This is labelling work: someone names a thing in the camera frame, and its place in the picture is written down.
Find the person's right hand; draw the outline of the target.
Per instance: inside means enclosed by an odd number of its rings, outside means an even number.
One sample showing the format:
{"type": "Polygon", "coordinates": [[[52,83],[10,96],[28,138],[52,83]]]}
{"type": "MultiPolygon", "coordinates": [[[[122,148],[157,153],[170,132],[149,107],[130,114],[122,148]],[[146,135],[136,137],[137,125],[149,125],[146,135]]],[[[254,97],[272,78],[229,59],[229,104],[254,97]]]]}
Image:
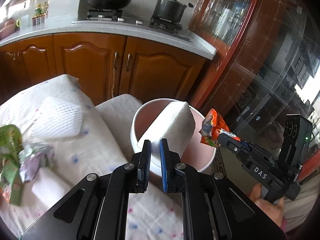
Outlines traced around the person's right hand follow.
{"type": "Polygon", "coordinates": [[[270,202],[264,200],[261,197],[262,194],[262,185],[256,184],[253,186],[252,191],[248,195],[250,200],[253,201],[265,214],[268,215],[281,229],[284,225],[284,206],[285,199],[284,197],[280,198],[278,204],[274,205],[270,202]]]}

